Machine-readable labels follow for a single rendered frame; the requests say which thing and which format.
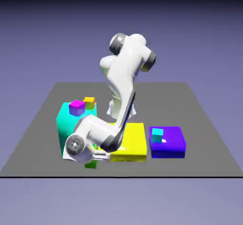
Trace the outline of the small magenta cube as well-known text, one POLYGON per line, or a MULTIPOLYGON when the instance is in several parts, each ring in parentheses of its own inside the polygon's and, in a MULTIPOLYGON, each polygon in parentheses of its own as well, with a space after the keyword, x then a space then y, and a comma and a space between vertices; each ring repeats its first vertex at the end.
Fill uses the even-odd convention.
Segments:
POLYGON ((85 102, 74 100, 69 103, 69 113, 73 116, 81 116, 85 112, 85 102))

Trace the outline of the small green cube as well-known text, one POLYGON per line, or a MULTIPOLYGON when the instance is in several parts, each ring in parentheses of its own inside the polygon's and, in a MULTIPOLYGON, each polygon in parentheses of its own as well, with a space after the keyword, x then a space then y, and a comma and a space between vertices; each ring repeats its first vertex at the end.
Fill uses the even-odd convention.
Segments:
POLYGON ((98 161, 97 160, 91 160, 89 163, 85 164, 84 167, 86 169, 96 169, 97 168, 98 161))

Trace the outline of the large cyan box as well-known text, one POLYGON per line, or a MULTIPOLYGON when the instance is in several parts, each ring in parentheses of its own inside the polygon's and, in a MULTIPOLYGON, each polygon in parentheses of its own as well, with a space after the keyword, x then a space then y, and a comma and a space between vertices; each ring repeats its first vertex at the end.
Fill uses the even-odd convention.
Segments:
POLYGON ((73 116, 69 113, 69 103, 64 102, 61 106, 61 109, 56 117, 56 126, 59 137, 59 145, 61 149, 61 155, 63 157, 64 146, 67 138, 74 132, 74 128, 78 121, 81 118, 84 118, 88 115, 97 116, 97 105, 95 103, 95 107, 93 110, 85 109, 85 112, 81 116, 73 116))

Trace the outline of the large blue box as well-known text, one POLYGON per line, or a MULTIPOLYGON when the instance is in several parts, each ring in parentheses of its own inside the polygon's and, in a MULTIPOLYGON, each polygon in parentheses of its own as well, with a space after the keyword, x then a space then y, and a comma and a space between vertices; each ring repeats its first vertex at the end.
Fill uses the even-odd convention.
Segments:
POLYGON ((184 158, 186 154, 186 141, 179 126, 150 126, 149 143, 152 158, 184 158), (152 128, 164 130, 162 143, 151 142, 152 128))

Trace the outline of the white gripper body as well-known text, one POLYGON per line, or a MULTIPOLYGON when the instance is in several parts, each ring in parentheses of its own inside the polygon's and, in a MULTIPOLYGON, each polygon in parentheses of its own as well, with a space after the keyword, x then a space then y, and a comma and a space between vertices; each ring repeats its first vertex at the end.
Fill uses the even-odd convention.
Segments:
POLYGON ((92 154, 94 160, 98 161, 110 161, 111 154, 104 150, 97 150, 93 145, 89 146, 89 151, 92 154))

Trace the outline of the small cyan cube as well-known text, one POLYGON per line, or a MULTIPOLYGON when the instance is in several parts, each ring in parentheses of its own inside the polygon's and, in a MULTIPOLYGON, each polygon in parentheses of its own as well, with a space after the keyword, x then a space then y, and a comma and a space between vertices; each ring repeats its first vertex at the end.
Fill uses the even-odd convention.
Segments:
POLYGON ((164 130, 161 128, 152 128, 151 132, 151 142, 152 143, 162 143, 164 130))

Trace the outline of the large yellow box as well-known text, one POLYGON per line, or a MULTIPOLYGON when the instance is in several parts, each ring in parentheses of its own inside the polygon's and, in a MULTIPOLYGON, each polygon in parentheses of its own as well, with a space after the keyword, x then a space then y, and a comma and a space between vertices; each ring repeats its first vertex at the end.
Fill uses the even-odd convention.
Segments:
POLYGON ((111 153, 111 162, 145 162, 147 142, 143 123, 127 123, 120 148, 111 153))

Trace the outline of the small orange cube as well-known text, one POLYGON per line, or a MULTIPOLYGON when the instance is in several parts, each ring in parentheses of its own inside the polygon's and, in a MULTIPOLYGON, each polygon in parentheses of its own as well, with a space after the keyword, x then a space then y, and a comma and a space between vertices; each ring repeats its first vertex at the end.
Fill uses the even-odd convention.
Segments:
POLYGON ((95 97, 85 97, 83 102, 87 110, 93 110, 95 107, 95 97))

